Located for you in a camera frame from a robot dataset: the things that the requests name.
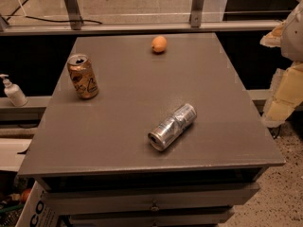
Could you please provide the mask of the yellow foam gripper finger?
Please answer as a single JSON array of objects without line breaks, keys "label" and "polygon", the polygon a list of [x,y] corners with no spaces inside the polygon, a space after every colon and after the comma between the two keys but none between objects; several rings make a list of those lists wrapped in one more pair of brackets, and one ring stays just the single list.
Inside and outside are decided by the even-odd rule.
[{"label": "yellow foam gripper finger", "polygon": [[282,33],[284,30],[286,22],[282,21],[278,26],[276,26],[272,31],[264,35],[260,44],[266,47],[281,47],[282,45]]},{"label": "yellow foam gripper finger", "polygon": [[267,128],[277,128],[303,102],[303,63],[294,61],[286,70],[277,68],[261,121]]}]

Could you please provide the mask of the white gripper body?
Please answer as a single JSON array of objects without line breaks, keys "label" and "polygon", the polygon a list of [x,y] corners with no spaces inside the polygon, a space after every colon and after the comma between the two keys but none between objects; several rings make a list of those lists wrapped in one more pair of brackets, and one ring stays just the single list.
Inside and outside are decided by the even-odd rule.
[{"label": "white gripper body", "polygon": [[285,20],[281,35],[281,54],[291,61],[303,61],[303,0]]}]

